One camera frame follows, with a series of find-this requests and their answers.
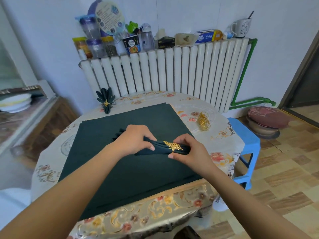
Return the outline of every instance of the frog figurine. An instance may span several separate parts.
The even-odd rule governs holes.
[[[138,34],[139,28],[138,24],[130,21],[129,24],[125,24],[127,31],[131,34]]]

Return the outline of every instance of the water bottle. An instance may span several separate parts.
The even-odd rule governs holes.
[[[140,27],[141,33],[141,39],[142,39],[142,46],[144,51],[149,51],[155,49],[154,46],[154,39],[153,39],[153,34],[151,31],[151,26],[150,24],[142,24]]]

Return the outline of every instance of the white radiator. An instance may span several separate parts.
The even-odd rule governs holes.
[[[137,91],[176,91],[200,98],[223,113],[233,99],[248,41],[230,39],[84,60],[81,68],[95,95],[96,90],[109,87],[116,97]]]

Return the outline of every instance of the dark door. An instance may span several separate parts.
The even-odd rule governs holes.
[[[315,52],[287,107],[317,104],[319,104],[319,49]]]

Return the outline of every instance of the mug handle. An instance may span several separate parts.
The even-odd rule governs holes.
[[[233,25],[236,24],[237,22],[233,22],[232,25],[230,25],[230,30],[232,31],[233,34],[235,34],[237,36],[237,34],[233,31]]]

